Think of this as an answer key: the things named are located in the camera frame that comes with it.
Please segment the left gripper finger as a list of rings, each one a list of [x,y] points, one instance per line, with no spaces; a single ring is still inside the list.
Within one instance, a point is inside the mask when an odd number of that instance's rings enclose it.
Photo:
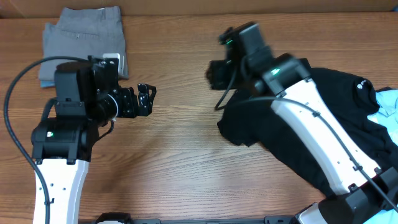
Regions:
[[[144,86],[146,87],[146,90],[147,90],[147,93],[146,93],[147,100],[146,100],[146,105],[144,107],[145,108],[144,114],[146,116],[149,116],[152,113],[153,102],[154,102],[155,95],[157,93],[157,89],[155,86],[148,85],[148,84],[145,84]]]
[[[146,116],[147,115],[147,87],[145,84],[138,84],[137,86],[139,94],[138,94],[138,102],[139,102],[139,115]]]

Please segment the black t-shirt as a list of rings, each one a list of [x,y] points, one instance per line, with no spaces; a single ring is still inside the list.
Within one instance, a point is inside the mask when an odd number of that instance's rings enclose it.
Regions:
[[[327,197],[397,167],[397,145],[368,119],[380,108],[369,80],[292,57],[253,77],[236,62],[241,87],[218,122],[231,143],[262,143]]]

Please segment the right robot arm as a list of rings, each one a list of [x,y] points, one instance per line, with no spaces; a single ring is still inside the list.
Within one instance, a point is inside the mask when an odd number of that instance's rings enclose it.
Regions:
[[[255,22],[218,40],[226,57],[212,60],[206,77],[212,89],[234,91],[215,106],[221,135],[261,143],[325,196],[274,223],[380,223],[397,211],[397,146],[368,120],[379,108],[368,80],[273,56]]]

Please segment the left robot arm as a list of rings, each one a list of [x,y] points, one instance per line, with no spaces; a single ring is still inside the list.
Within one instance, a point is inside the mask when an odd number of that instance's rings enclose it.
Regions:
[[[36,182],[34,223],[77,223],[92,148],[99,128],[116,118],[149,116],[156,87],[123,88],[118,60],[67,62],[55,70],[56,97],[32,132],[32,157],[44,183]]]

